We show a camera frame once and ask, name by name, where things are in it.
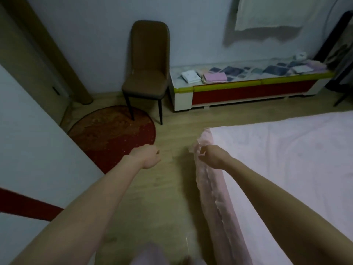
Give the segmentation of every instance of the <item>pink towel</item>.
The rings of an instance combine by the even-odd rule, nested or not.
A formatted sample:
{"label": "pink towel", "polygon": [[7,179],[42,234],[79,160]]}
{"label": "pink towel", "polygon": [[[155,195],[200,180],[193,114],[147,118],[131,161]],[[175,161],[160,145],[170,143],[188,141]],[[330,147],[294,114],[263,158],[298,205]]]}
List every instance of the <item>pink towel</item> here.
{"label": "pink towel", "polygon": [[224,72],[216,72],[216,73],[209,73],[206,72],[203,74],[207,82],[226,82],[227,76]]}

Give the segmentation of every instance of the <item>white cloth hanging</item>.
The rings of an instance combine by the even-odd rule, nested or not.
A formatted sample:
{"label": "white cloth hanging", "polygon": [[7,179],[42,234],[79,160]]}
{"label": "white cloth hanging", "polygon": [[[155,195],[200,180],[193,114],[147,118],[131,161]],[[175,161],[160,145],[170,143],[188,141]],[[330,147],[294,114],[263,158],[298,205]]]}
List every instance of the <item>white cloth hanging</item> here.
{"label": "white cloth hanging", "polygon": [[236,31],[261,27],[302,27],[328,0],[240,0]]}

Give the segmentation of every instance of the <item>forearm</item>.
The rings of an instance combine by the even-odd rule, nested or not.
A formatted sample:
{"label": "forearm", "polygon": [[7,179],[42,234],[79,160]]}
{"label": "forearm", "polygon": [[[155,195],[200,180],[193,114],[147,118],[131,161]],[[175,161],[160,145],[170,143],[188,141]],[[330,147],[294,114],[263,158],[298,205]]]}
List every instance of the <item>forearm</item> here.
{"label": "forearm", "polygon": [[141,169],[131,156],[74,200],[12,264],[86,264],[96,251],[122,196]]}
{"label": "forearm", "polygon": [[294,196],[240,161],[224,161],[293,264],[353,264],[353,243]]}

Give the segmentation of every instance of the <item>hand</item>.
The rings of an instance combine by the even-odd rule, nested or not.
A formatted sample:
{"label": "hand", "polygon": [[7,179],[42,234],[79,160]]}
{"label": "hand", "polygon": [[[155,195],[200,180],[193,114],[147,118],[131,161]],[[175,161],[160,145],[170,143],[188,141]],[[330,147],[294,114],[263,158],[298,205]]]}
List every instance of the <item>hand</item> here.
{"label": "hand", "polygon": [[143,169],[152,168],[161,160],[158,148],[149,144],[133,148],[129,155],[136,158]]}
{"label": "hand", "polygon": [[199,159],[214,169],[224,169],[227,160],[232,157],[230,154],[217,145],[202,146]]}

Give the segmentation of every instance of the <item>red round rug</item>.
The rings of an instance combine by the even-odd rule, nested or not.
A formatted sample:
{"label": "red round rug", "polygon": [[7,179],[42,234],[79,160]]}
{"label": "red round rug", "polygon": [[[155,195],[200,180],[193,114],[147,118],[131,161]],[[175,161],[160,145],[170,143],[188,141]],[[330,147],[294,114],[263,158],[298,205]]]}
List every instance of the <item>red round rug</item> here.
{"label": "red round rug", "polygon": [[134,121],[127,106],[99,109],[74,124],[68,135],[107,173],[133,148],[155,142],[156,127],[149,115],[137,108],[133,113]]}

